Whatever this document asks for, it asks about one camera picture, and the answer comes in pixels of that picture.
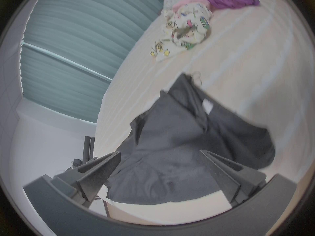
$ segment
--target white spotted cloth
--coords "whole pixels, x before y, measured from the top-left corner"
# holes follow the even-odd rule
[[[162,61],[193,48],[207,36],[212,16],[212,12],[201,3],[183,5],[163,25],[162,36],[151,47],[151,56]]]

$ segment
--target mattress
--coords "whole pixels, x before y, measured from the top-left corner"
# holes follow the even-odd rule
[[[104,95],[95,156],[115,151],[129,135],[130,122],[148,110],[160,90],[167,91],[184,72],[192,74],[195,84],[223,106],[251,124],[268,128],[276,155],[270,166],[261,169],[267,181],[280,173],[298,182],[315,158],[314,47],[300,18],[284,0],[260,2],[258,7],[214,11],[207,39],[189,51],[156,62],[149,52],[165,23],[159,16],[124,60]],[[200,202],[161,204],[160,209],[168,211],[163,218],[147,217],[160,205],[145,206],[143,210],[139,205],[112,204],[132,215],[172,224],[200,220],[229,209],[220,196],[223,194],[216,195],[220,201],[209,196]],[[106,200],[106,187],[99,196]],[[197,202],[191,206],[194,216],[180,212],[180,207],[190,207],[192,202]],[[205,203],[216,206],[200,212]]]

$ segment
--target black cloth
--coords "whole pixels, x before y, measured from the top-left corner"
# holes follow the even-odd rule
[[[207,114],[206,99],[213,104]],[[131,122],[117,148],[122,160],[105,182],[115,202],[160,204],[196,199],[220,190],[201,149],[248,167],[269,165],[275,149],[269,132],[222,107],[182,74],[168,93]]]

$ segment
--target yellow star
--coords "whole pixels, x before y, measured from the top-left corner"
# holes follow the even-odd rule
[[[164,51],[164,56],[169,56],[169,50],[167,49],[166,51]]]

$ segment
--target white clothing tag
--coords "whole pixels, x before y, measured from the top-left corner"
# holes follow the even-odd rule
[[[202,102],[202,107],[204,111],[208,114],[210,114],[211,110],[213,109],[213,103],[208,101],[207,99],[204,99]]]

